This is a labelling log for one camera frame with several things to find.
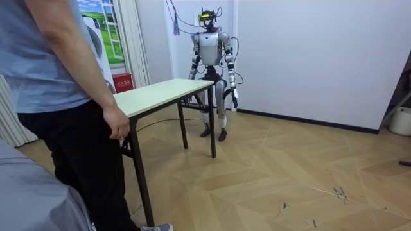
curtain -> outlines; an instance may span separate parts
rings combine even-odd
[[[136,0],[114,0],[113,3],[127,72],[133,77],[134,88],[147,86],[150,76]]]
[[[37,137],[19,122],[17,114],[13,112],[9,92],[4,76],[0,75],[0,139],[17,147],[35,141]]]

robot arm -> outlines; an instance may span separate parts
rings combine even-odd
[[[227,62],[227,67],[229,71],[230,89],[228,89],[224,93],[224,97],[226,97],[231,92],[232,102],[234,103],[234,108],[237,108],[238,92],[236,88],[236,72],[234,71],[234,60],[233,60],[233,55],[231,53],[230,35],[226,32],[219,32],[218,38],[223,42],[224,50],[225,50],[225,61]]]
[[[200,51],[200,49],[199,49],[200,34],[197,33],[197,34],[193,35],[191,37],[191,39],[193,40],[193,43],[194,43],[194,55],[193,55],[193,65],[191,65],[189,79],[194,80],[195,75],[197,74],[198,63],[201,60],[200,53],[199,53],[199,51]]]

humanoid robot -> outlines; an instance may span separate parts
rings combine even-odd
[[[218,123],[221,128],[221,134],[218,141],[224,141],[227,136],[225,125],[227,117],[225,115],[225,98],[231,93],[234,107],[237,108],[237,88],[236,88],[236,73],[234,71],[234,59],[232,48],[230,45],[230,35],[226,32],[221,32],[220,28],[214,27],[216,14],[214,11],[204,11],[198,16],[199,21],[204,23],[207,31],[196,33],[191,36],[194,43],[193,65],[191,66],[189,79],[194,80],[197,74],[198,63],[202,60],[207,68],[207,72],[203,78],[199,80],[214,81],[215,96],[217,102]],[[222,49],[225,51],[225,61],[227,63],[230,88],[225,91],[227,82],[216,72],[215,65],[219,65],[222,59]],[[206,102],[206,92],[201,92],[196,96],[197,103],[200,107]],[[201,137],[206,137],[210,134],[208,112],[202,111],[202,120],[205,124],[205,130],[201,133]]]

black pants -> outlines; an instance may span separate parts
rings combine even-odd
[[[93,100],[56,112],[19,114],[51,150],[55,176],[83,197],[98,231],[138,230],[124,199],[123,157]]]

white tabletop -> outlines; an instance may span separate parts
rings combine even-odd
[[[174,79],[118,93],[114,98],[130,118],[212,84],[213,81]]]

